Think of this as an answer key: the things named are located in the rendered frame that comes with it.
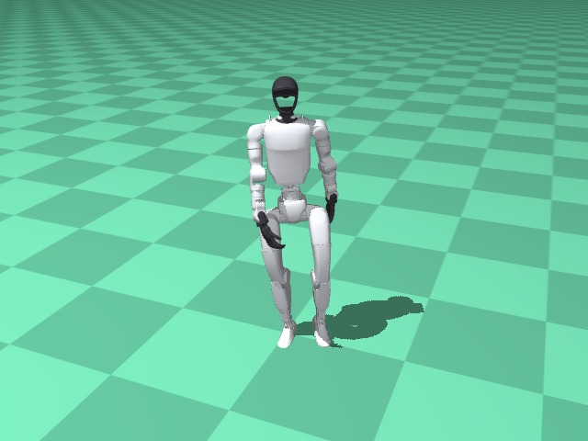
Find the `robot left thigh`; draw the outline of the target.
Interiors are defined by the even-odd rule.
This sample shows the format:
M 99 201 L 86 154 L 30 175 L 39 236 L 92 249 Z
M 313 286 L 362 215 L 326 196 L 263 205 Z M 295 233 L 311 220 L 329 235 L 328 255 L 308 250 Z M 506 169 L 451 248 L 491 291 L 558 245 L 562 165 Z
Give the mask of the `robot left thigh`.
M 314 269 L 311 283 L 318 288 L 330 280 L 331 232 L 327 210 L 318 205 L 307 204 L 307 216 L 311 236 Z

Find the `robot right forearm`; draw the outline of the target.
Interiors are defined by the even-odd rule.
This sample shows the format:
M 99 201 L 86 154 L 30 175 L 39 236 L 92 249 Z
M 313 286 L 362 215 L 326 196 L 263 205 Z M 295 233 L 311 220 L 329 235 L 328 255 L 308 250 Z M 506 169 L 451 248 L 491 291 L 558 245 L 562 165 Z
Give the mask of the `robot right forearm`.
M 260 223 L 258 219 L 258 212 L 263 211 L 266 214 L 266 203 L 265 203 L 265 186 L 261 186 L 261 184 L 253 184 L 252 178 L 252 168 L 249 172 L 249 181 L 250 181 L 250 191 L 251 191 L 251 200 L 252 200 L 252 209 L 253 209 L 253 220 L 257 223 Z

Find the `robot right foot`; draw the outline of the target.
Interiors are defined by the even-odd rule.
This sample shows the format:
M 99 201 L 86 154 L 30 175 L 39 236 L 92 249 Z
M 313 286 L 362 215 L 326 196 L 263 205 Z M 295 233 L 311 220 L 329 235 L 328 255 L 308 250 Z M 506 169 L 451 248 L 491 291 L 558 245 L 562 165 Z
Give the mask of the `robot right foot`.
M 277 345 L 281 348 L 286 348 L 290 346 L 294 339 L 294 334 L 297 331 L 297 329 L 297 324 L 295 323 L 295 321 L 292 320 L 291 330 L 289 329 L 289 326 L 283 328 L 282 333 L 277 341 Z

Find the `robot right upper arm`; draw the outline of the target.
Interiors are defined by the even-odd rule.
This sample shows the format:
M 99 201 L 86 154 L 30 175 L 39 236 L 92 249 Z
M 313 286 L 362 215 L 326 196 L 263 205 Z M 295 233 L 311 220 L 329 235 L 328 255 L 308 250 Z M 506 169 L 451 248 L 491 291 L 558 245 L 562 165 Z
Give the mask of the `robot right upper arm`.
M 266 181 L 266 168 L 262 167 L 263 144 L 259 142 L 264 138 L 265 125 L 265 123 L 255 124 L 247 131 L 247 149 L 253 183 Z

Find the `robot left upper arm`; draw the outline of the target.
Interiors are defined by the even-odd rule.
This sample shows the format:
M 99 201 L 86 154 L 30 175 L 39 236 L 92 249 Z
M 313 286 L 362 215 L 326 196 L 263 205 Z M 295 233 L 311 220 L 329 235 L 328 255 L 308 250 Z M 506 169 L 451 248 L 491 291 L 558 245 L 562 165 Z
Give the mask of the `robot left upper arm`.
M 311 136 L 315 139 L 316 150 L 319 155 L 318 168 L 323 174 L 328 174 L 336 169 L 336 163 L 331 157 L 331 142 L 326 123 L 321 119 L 308 119 L 311 128 Z

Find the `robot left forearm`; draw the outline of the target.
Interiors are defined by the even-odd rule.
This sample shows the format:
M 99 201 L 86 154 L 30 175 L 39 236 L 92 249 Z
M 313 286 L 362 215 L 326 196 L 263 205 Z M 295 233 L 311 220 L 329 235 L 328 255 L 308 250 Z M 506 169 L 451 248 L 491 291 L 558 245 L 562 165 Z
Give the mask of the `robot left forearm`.
M 328 198 L 328 200 L 330 200 L 330 196 L 332 194 L 336 194 L 337 197 L 339 196 L 338 192 L 336 191 L 337 184 L 336 184 L 335 177 L 336 177 L 336 169 L 334 169 L 332 172 L 330 172 L 328 174 L 322 173 L 323 184 L 324 184 L 324 189 L 325 189 L 325 196 Z

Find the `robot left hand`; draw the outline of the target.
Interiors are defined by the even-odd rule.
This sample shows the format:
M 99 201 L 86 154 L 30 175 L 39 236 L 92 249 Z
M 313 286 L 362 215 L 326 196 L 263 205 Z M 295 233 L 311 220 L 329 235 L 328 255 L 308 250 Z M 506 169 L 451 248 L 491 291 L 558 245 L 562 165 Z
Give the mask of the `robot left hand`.
M 336 194 L 332 194 L 330 196 L 330 200 L 328 200 L 328 198 L 325 198 L 327 201 L 326 204 L 326 210 L 328 212 L 329 215 L 329 220 L 330 220 L 330 224 L 334 219 L 334 204 L 337 202 L 337 195 Z

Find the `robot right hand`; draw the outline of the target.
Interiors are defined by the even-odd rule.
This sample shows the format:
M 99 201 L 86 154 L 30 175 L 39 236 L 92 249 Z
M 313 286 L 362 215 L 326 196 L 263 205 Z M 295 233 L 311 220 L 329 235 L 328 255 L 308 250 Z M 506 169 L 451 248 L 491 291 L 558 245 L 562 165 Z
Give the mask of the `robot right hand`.
M 258 216 L 258 219 L 260 220 L 260 223 L 256 223 L 256 226 L 260 227 L 261 233 L 262 233 L 263 237 L 266 239 L 267 244 L 270 247 L 273 247 L 275 249 L 284 248 L 286 246 L 285 244 L 281 245 L 281 244 L 277 243 L 277 241 L 274 239 L 274 238 L 276 238 L 278 240 L 281 240 L 281 237 L 276 236 L 274 233 L 271 232 L 271 229 L 267 225 L 268 219 L 267 219 L 265 213 L 263 211 L 260 211 L 260 212 L 258 212 L 257 216 Z

